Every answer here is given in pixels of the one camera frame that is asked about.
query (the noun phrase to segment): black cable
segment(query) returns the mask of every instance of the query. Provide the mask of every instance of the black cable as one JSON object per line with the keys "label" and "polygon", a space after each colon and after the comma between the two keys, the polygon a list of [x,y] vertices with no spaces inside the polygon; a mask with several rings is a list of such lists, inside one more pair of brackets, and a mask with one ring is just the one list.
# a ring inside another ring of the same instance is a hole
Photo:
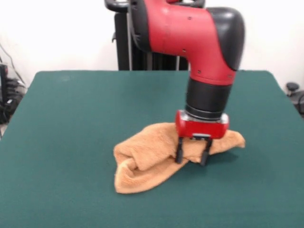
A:
{"label": "black cable", "polygon": [[301,114],[301,115],[304,114],[304,112],[302,113],[302,110],[301,110],[301,100],[303,97],[304,97],[304,94],[302,94],[298,99],[298,109],[299,109],[299,114]]}
{"label": "black cable", "polygon": [[9,53],[7,53],[7,51],[4,49],[4,47],[2,46],[2,44],[0,43],[0,48],[3,50],[3,52],[10,58],[10,62],[11,62],[11,66],[13,68],[13,70],[15,71],[16,75],[18,76],[18,78],[20,79],[20,81],[25,85],[25,82],[23,81],[22,77],[20,76],[20,74],[17,72],[17,70],[15,69],[15,65],[13,62],[13,58],[9,55]]}

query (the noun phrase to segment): crumpled towel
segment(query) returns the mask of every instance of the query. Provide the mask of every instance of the crumpled towel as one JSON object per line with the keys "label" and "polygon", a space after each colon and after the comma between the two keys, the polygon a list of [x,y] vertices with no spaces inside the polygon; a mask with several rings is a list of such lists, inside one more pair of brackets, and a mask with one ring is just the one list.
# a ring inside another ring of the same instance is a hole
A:
{"label": "crumpled towel", "polygon": [[[156,123],[145,127],[131,138],[114,147],[117,163],[114,186],[118,193],[147,191],[167,180],[187,162],[200,162],[206,141],[183,139],[183,160],[175,162],[178,134],[175,123]],[[245,147],[245,139],[227,130],[221,139],[213,140],[209,154]]]}

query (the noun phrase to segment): table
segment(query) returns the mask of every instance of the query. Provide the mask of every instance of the table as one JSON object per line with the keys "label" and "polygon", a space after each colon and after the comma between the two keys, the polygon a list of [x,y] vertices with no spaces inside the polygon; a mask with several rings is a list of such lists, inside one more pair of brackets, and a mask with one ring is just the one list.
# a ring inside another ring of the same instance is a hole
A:
{"label": "table", "polygon": [[247,144],[144,193],[114,191],[116,143],[183,108],[186,72],[39,72],[0,142],[1,228],[304,227],[304,124],[274,77],[240,71]]}

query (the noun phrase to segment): white wall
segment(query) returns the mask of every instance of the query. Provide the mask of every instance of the white wall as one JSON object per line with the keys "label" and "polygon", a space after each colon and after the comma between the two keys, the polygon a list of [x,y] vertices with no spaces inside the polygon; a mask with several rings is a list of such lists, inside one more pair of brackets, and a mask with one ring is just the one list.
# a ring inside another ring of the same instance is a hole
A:
{"label": "white wall", "polygon": [[[117,70],[114,12],[104,0],[0,0],[0,42],[29,84],[37,71]],[[242,69],[266,69],[281,87],[304,88],[304,16],[301,1],[207,0],[230,6],[247,26]]]}

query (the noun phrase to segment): red robot arm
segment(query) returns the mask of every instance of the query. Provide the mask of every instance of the red robot arm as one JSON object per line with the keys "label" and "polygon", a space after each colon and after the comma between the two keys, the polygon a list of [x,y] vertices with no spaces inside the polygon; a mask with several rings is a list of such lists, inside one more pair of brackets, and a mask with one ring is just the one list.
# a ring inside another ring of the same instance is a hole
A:
{"label": "red robot arm", "polygon": [[232,8],[198,9],[166,0],[130,0],[129,13],[138,48],[183,56],[190,63],[185,110],[175,119],[180,163],[184,137],[212,142],[229,127],[224,110],[243,53],[243,18]]}

